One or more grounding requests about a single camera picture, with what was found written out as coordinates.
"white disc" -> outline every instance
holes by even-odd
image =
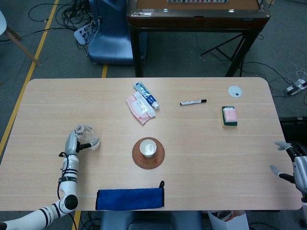
[[[243,91],[241,90],[241,88],[238,87],[238,86],[235,86],[235,85],[230,86],[229,89],[228,89],[228,92],[229,92],[230,96],[232,96],[232,97],[240,97],[243,94]]]

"chair backrest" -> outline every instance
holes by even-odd
[[[0,35],[6,30],[6,20],[2,12],[0,11]]]

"round coaster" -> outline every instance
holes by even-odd
[[[228,92],[232,97],[240,97],[243,94],[241,88],[236,85],[229,87]]]
[[[145,157],[140,151],[140,144],[142,141],[146,139],[153,140],[155,144],[157,145],[157,151],[150,158]],[[155,138],[142,138],[138,140],[138,142],[136,142],[132,148],[133,161],[137,166],[141,167],[142,169],[154,169],[158,167],[163,162],[164,156],[165,156],[164,147]]]

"wooden chair leg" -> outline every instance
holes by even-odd
[[[6,30],[4,32],[12,42],[14,42],[27,56],[37,65],[40,66],[41,63],[15,38],[14,35],[10,33],[10,31]]]
[[[18,41],[21,41],[22,38],[14,31],[12,30],[10,27],[6,26],[6,30],[12,34]]]

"sponge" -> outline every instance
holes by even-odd
[[[221,119],[222,127],[237,127],[236,108],[233,106],[223,106],[221,109]]]

